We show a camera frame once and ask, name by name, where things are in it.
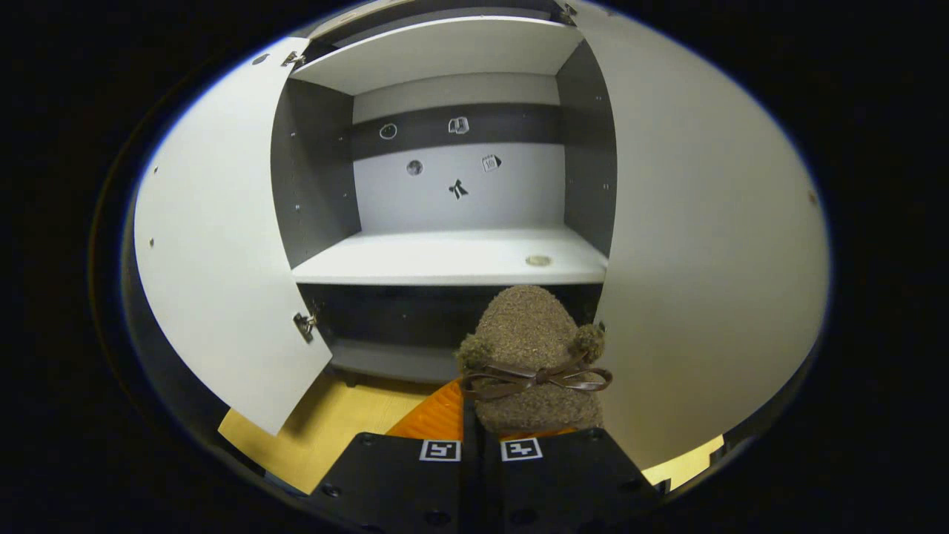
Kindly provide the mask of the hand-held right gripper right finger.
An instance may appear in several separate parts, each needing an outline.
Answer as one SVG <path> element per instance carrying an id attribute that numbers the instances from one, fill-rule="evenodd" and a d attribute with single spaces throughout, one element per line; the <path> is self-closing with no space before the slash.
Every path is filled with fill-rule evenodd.
<path id="1" fill-rule="evenodd" d="M 478 533 L 632 533 L 663 500 L 604 429 L 502 441 L 477 424 Z"/>

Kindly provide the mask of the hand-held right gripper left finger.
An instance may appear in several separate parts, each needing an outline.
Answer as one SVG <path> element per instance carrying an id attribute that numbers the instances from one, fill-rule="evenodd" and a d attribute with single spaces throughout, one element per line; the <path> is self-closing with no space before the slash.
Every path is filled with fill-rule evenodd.
<path id="1" fill-rule="evenodd" d="M 464 533 L 477 433 L 453 380 L 387 433 L 361 432 L 311 494 L 349 533 Z"/>

